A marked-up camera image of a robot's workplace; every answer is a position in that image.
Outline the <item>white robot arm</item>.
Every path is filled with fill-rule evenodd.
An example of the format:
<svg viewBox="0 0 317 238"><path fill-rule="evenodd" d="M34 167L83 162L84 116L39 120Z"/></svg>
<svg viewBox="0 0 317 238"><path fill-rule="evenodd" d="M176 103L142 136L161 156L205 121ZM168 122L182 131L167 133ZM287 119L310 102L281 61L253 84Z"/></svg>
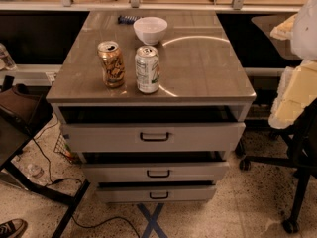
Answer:
<svg viewBox="0 0 317 238"><path fill-rule="evenodd" d="M270 35L290 40L291 51L302 59L296 68L285 69L270 110L268 124L284 129L317 98L317 0L308 0L297 14L274 27Z"/></svg>

